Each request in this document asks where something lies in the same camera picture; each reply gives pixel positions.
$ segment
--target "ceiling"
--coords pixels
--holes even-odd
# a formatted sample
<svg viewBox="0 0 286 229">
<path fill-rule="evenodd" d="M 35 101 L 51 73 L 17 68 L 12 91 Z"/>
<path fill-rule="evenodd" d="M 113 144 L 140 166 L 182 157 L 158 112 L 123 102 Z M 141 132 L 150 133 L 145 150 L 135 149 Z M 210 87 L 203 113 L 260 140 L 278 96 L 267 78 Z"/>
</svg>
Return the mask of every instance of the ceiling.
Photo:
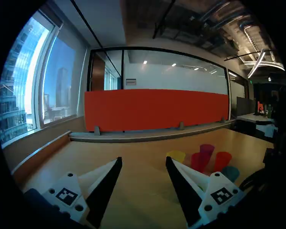
<svg viewBox="0 0 286 229">
<path fill-rule="evenodd" d="M 188 56 L 147 50 L 127 50 L 126 52 L 129 58 L 129 63 L 143 64 L 144 61 L 147 61 L 148 65 L 171 66 L 176 64 L 176 67 L 193 70 L 196 69 L 198 72 L 212 73 L 213 76 L 225 75 L 223 68 Z"/>
<path fill-rule="evenodd" d="M 70 0 L 53 0 L 89 43 L 100 48 Z M 118 0 L 75 0 L 93 32 L 104 47 L 126 45 L 120 2 Z"/>
<path fill-rule="evenodd" d="M 262 49 L 271 50 L 265 53 L 263 61 L 281 64 L 264 27 L 240 1 L 176 0 L 173 4 L 170 0 L 125 2 L 127 24 L 135 24 L 142 30 L 157 27 L 155 39 L 161 37 L 191 44 L 224 59 L 245 55 L 237 59 L 246 73 L 253 65 L 244 65 L 244 61 L 256 61 Z M 260 74 L 264 78 L 267 72 L 284 77 L 284 71 L 278 68 L 259 68 L 262 69 L 256 71 L 254 77 Z"/>
</svg>

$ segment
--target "blue cup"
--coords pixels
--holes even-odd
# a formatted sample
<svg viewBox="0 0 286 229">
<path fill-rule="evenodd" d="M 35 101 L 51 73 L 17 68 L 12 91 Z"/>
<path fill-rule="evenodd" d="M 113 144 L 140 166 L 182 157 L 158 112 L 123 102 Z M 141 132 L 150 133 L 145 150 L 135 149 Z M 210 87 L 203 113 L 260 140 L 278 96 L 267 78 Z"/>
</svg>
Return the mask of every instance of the blue cup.
<svg viewBox="0 0 286 229">
<path fill-rule="evenodd" d="M 226 166 L 222 169 L 221 173 L 228 178 L 231 182 L 235 182 L 239 177 L 239 171 L 233 166 Z"/>
</svg>

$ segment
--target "orange cup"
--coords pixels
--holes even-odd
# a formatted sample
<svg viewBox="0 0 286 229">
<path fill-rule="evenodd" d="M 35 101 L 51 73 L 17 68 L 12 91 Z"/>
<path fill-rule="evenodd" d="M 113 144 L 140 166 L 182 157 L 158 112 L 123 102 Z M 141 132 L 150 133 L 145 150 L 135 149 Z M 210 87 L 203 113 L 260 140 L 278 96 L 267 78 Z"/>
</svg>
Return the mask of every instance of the orange cup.
<svg viewBox="0 0 286 229">
<path fill-rule="evenodd" d="M 214 172 L 220 172 L 224 167 L 229 164 L 231 159 L 232 155 L 228 152 L 218 152 L 216 154 Z"/>
</svg>

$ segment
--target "plastic cup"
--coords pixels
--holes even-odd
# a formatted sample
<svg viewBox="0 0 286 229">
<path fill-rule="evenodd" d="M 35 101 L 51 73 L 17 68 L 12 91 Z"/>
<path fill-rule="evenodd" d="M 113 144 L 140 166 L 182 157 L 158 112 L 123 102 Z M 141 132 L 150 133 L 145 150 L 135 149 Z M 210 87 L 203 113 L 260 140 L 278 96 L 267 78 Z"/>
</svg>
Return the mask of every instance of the plastic cup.
<svg viewBox="0 0 286 229">
<path fill-rule="evenodd" d="M 239 171 L 233 166 L 226 166 L 222 169 L 221 173 L 228 178 L 231 182 L 235 182 L 239 177 Z"/>
<path fill-rule="evenodd" d="M 170 156 L 171 158 L 175 159 L 176 161 L 182 163 L 184 161 L 185 158 L 185 153 L 181 152 L 181 151 L 170 151 L 166 153 L 166 156 Z"/>
<path fill-rule="evenodd" d="M 232 155 L 228 152 L 218 152 L 216 154 L 214 172 L 220 172 L 224 167 L 229 164 L 231 159 Z"/>
<path fill-rule="evenodd" d="M 200 162 L 199 162 L 199 154 L 200 153 L 193 153 L 191 156 L 191 168 L 201 172 Z"/>
<path fill-rule="evenodd" d="M 200 153 L 208 154 L 211 157 L 214 149 L 215 147 L 213 145 L 203 144 L 200 146 Z"/>
<path fill-rule="evenodd" d="M 211 156 L 214 151 L 214 146 L 209 144 L 204 144 L 200 146 L 200 155 L 199 155 L 199 162 L 202 169 L 202 172 L 206 168 L 207 164 L 209 163 Z"/>
</svg>

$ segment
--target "window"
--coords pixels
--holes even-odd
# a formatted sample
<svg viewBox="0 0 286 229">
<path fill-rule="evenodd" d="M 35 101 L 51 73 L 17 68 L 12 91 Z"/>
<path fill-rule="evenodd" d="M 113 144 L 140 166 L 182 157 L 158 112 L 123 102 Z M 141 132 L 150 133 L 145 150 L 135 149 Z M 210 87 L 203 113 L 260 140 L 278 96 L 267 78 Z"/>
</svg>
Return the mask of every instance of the window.
<svg viewBox="0 0 286 229">
<path fill-rule="evenodd" d="M 46 61 L 42 89 L 43 124 L 76 114 L 85 53 L 85 45 L 63 25 Z"/>
<path fill-rule="evenodd" d="M 49 7 L 43 10 L 53 20 L 36 12 L 17 36 L 2 71 L 2 144 L 77 114 L 87 46 L 72 25 L 64 24 Z"/>
<path fill-rule="evenodd" d="M 0 80 L 0 141 L 4 143 L 36 128 L 32 87 L 37 59 L 54 26 L 45 27 L 36 12 L 18 35 Z"/>
<path fill-rule="evenodd" d="M 117 90 L 117 78 L 105 68 L 104 90 Z"/>
</svg>

